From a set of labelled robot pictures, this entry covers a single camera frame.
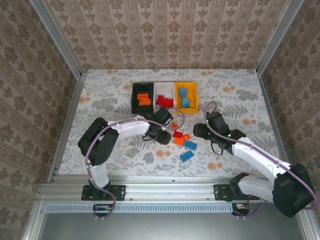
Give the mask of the white plastic bin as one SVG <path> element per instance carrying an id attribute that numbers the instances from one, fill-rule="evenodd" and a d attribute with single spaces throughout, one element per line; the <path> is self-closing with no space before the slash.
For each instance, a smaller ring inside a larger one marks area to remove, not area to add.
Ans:
<path id="1" fill-rule="evenodd" d="M 164 95 L 164 98 L 173 99 L 176 107 L 176 84 L 175 82 L 164 81 L 155 82 L 153 86 L 153 112 L 155 113 L 161 106 L 156 105 L 158 95 Z"/>

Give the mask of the black plastic bin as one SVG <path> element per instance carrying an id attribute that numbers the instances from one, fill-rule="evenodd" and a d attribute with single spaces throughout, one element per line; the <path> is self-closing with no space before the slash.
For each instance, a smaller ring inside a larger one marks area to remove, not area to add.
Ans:
<path id="1" fill-rule="evenodd" d="M 139 99 L 137 94 L 148 93 L 149 99 L 151 99 L 150 106 L 139 106 Z M 133 83 L 132 94 L 131 94 L 131 113 L 132 114 L 143 114 L 152 113 L 154 98 L 154 83 L 153 82 L 136 82 Z"/>

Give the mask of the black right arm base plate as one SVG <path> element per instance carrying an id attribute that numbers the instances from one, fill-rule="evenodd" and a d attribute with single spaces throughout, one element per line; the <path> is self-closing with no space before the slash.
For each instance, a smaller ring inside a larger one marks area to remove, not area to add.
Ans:
<path id="1" fill-rule="evenodd" d="M 215 184 L 213 186 L 214 198 L 217 201 L 246 201 L 259 200 L 260 198 L 253 195 L 244 194 L 238 186 L 231 186 L 230 184 Z"/>

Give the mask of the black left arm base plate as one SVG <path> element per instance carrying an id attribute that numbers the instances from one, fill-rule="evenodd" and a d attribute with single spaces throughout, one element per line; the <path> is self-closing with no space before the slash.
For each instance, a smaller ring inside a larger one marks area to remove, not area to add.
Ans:
<path id="1" fill-rule="evenodd" d="M 117 201 L 123 201 L 125 199 L 125 195 L 126 195 L 125 185 L 109 184 L 104 189 L 109 191 Z M 108 193 L 97 189 L 92 184 L 89 184 L 83 187 L 81 200 L 82 201 L 112 201 L 113 198 Z"/>

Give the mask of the aluminium side rail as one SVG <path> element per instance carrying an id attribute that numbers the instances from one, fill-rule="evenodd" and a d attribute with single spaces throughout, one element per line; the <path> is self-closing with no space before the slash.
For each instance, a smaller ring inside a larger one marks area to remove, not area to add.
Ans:
<path id="1" fill-rule="evenodd" d="M 52 165 L 50 168 L 50 172 L 47 178 L 47 183 L 52 183 L 54 176 L 57 174 L 59 171 L 60 164 L 63 159 L 63 155 L 65 152 L 65 148 L 68 142 L 69 134 L 72 128 L 72 124 L 74 121 L 74 117 L 76 114 L 77 106 L 79 104 L 79 100 L 85 85 L 86 77 L 87 77 L 88 72 L 84 72 L 81 74 L 80 79 L 76 81 L 74 90 L 72 93 L 72 97 L 70 100 L 70 104 L 65 116 L 65 121 L 63 124 L 63 128 L 59 137 L 59 141 L 56 147 L 56 151 L 54 154 L 54 158 L 52 161 Z"/>
<path id="2" fill-rule="evenodd" d="M 281 138 L 281 134 L 276 122 L 275 115 L 273 113 L 273 109 L 271 106 L 271 102 L 269 100 L 266 87 L 263 83 L 263 79 L 260 75 L 258 75 L 258 82 L 260 84 L 263 104 L 258 106 L 258 109 L 261 110 L 259 114 L 257 127 L 260 132 L 263 132 L 261 137 L 258 137 L 256 144 L 259 145 L 260 148 L 268 152 L 272 155 L 276 162 L 273 163 L 267 158 L 267 163 L 270 166 L 270 170 L 272 173 L 267 174 L 267 179 L 274 183 L 274 180 L 277 177 L 277 173 L 279 171 L 280 174 L 285 173 L 281 167 L 277 166 L 278 162 L 282 162 L 286 167 L 289 166 L 289 159 Z"/>

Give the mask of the aluminium cross rail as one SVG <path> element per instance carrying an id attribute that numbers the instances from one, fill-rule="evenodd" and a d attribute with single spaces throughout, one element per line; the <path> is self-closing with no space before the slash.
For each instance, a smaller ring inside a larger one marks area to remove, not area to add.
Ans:
<path id="1" fill-rule="evenodd" d="M 50 183 L 42 183 L 37 201 L 81 203 L 87 175 L 58 174 Z M 228 184 L 225 177 L 126 176 L 111 175 L 113 185 L 125 185 L 125 203 L 205 203 L 214 202 L 214 185 Z"/>

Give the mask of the grey metal sheet panel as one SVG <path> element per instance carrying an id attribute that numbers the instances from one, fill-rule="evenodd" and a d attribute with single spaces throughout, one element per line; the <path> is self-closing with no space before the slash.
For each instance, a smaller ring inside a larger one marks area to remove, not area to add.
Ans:
<path id="1" fill-rule="evenodd" d="M 307 240 L 297 217 L 267 208 L 237 219 L 219 213 L 116 213 L 96 220 L 88 213 L 50 213 L 39 240 Z"/>

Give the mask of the floral patterned table cover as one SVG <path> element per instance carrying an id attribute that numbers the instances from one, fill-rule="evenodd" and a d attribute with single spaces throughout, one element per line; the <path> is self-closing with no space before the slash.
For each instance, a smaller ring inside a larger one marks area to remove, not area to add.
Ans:
<path id="1" fill-rule="evenodd" d="M 86 174 L 85 158 L 78 141 L 98 117 L 107 121 L 131 118 L 133 83 L 142 82 L 196 82 L 198 112 L 181 116 L 174 113 L 174 122 L 180 131 L 192 134 L 194 125 L 204 122 L 206 106 L 222 114 L 230 129 L 245 133 L 257 145 L 263 132 L 258 129 L 264 103 L 262 90 L 254 69 L 91 69 L 87 72 L 84 88 L 77 105 L 68 136 L 60 174 Z M 182 162 L 180 156 L 187 149 L 171 141 L 161 145 L 144 141 L 140 135 L 120 140 L 109 159 L 109 175 L 173 176 L 231 178 L 245 172 L 261 174 L 246 161 L 221 151 L 215 144 L 192 136 L 197 144 L 194 157 Z"/>

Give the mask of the yellow plastic bin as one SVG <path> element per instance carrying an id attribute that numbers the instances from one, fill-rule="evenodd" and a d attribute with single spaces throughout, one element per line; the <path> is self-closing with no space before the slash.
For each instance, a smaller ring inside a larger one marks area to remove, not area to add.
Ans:
<path id="1" fill-rule="evenodd" d="M 189 107 L 183 108 L 183 98 L 179 96 L 180 88 L 188 91 L 187 98 L 189 100 Z M 199 106 L 198 89 L 196 82 L 180 81 L 175 83 L 175 105 L 176 108 L 181 109 L 186 114 L 197 114 Z"/>

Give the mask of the aluminium frame post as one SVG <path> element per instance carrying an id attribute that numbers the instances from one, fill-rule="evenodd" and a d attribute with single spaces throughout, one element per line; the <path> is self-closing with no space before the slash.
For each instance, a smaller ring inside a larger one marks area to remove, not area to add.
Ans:
<path id="1" fill-rule="evenodd" d="M 76 81 L 79 81 L 82 76 L 82 70 L 74 58 L 71 48 L 63 38 L 62 31 L 59 30 L 57 22 L 45 5 L 44 0 L 30 0 L 31 5 L 38 14 L 40 20 L 50 34 L 52 40 L 57 46 L 59 52 L 67 63 Z"/>
<path id="2" fill-rule="evenodd" d="M 303 2 L 304 0 L 289 0 L 281 19 L 257 64 L 256 72 L 259 77 L 262 76 L 263 72 L 267 68 L 281 41 L 284 39 L 285 34 L 292 24 L 295 16 L 300 10 Z"/>

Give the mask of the small connector board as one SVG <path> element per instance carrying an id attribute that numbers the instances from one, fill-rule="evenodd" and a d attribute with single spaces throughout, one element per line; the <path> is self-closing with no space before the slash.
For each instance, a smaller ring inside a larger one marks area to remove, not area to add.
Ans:
<path id="1" fill-rule="evenodd" d="M 94 204 L 92 206 L 92 214 L 96 219 L 104 219 L 113 211 L 113 208 L 114 206 L 112 204 Z"/>
<path id="2" fill-rule="evenodd" d="M 247 216 L 250 212 L 250 205 L 248 203 L 233 203 L 232 215 L 234 216 Z"/>

